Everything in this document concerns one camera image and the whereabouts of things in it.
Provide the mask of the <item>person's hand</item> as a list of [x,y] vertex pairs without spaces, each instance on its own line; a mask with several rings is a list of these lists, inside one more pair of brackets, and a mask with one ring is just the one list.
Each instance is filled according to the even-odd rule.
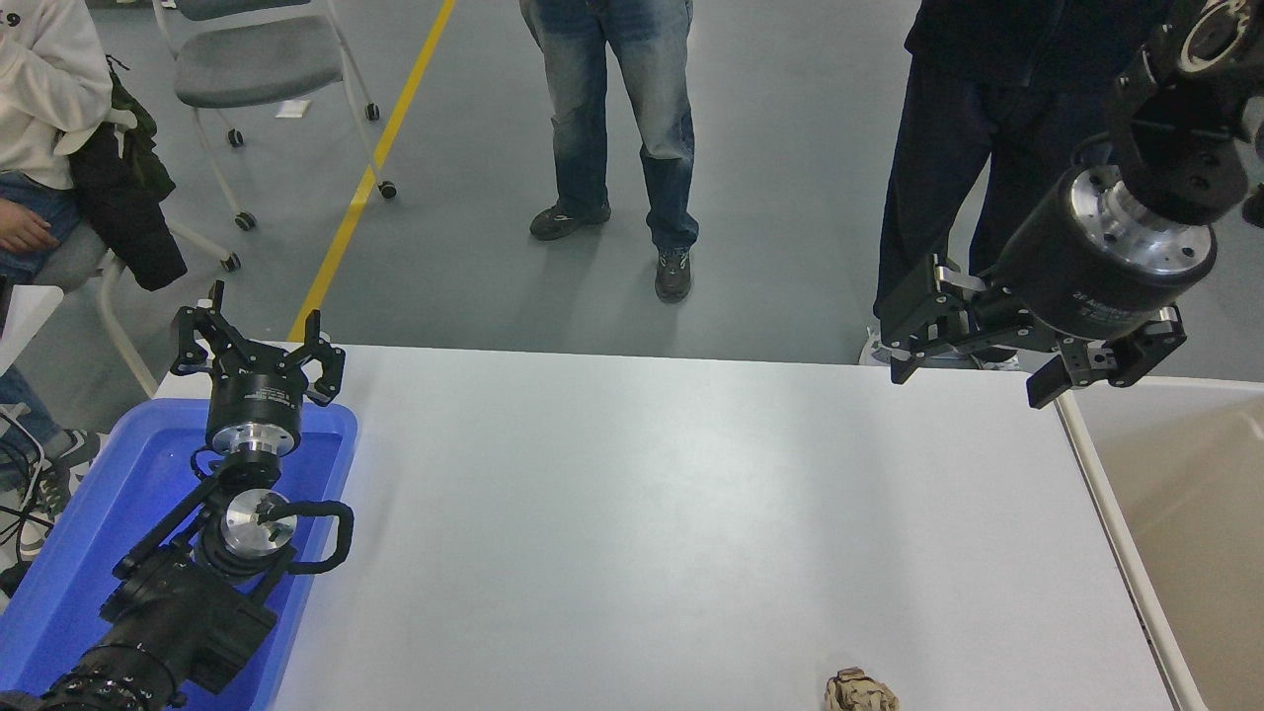
[[51,221],[11,199],[1,199],[1,248],[11,256],[56,249],[59,240],[51,234]]

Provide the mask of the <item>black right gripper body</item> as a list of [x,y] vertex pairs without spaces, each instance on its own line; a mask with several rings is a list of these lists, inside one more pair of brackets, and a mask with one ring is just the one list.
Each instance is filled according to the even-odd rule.
[[1116,170],[1071,170],[994,262],[992,280],[1049,328],[1125,337],[1206,277],[1213,229],[1154,213]]

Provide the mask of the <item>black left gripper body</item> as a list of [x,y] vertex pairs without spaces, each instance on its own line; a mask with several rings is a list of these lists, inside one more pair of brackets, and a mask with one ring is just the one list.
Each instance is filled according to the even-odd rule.
[[222,347],[214,356],[210,431],[250,423],[298,431],[307,380],[278,369],[289,352],[270,344],[244,344]]

